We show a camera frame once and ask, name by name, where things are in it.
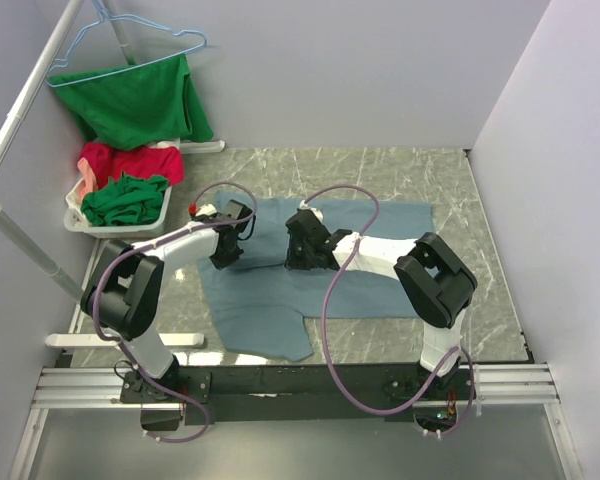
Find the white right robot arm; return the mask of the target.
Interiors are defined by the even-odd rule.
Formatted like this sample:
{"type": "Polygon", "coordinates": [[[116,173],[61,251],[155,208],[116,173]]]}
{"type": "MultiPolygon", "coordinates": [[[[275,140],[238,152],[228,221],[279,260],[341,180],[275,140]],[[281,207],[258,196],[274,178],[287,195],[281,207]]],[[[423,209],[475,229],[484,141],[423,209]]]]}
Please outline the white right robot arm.
{"type": "Polygon", "coordinates": [[[478,282],[442,237],[426,232],[418,239],[396,240],[346,229],[331,232],[313,208],[298,209],[285,226],[289,269],[343,269],[400,283],[424,322],[420,390],[432,399],[444,397],[454,386],[462,324],[478,282]]]}

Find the grey-blue polo shirt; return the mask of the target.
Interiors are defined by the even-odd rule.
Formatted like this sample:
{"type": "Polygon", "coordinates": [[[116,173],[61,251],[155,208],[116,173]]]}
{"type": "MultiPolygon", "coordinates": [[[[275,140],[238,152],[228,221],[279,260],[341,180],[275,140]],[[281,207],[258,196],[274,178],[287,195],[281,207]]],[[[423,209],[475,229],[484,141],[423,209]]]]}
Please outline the grey-blue polo shirt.
{"type": "MultiPolygon", "coordinates": [[[[416,239],[435,229],[433,207],[424,202],[374,204],[370,200],[320,197],[311,201],[325,216],[330,231],[360,230],[387,239],[416,239]]],[[[242,255],[217,270],[208,259],[198,263],[212,321],[225,349],[289,361],[313,353],[304,326],[321,314],[333,271],[289,270],[284,266],[289,236],[286,221],[296,198],[259,199],[254,233],[243,242],[242,255]]],[[[363,272],[344,274],[332,293],[328,313],[335,319],[367,319],[415,314],[398,282],[363,272]]]]}

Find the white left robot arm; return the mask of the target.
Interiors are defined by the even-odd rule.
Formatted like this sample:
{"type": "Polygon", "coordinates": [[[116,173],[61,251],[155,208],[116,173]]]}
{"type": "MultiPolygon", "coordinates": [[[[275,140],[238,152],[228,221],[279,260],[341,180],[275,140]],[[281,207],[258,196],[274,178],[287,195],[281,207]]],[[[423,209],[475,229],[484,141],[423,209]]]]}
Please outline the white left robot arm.
{"type": "Polygon", "coordinates": [[[183,227],[153,240],[105,244],[80,307],[99,334],[130,353],[156,401],[173,399],[180,388],[179,363],[153,325],[163,280],[201,259],[218,270],[236,262],[243,253],[240,235],[254,217],[252,208],[235,200],[221,211],[207,204],[183,227]]]}

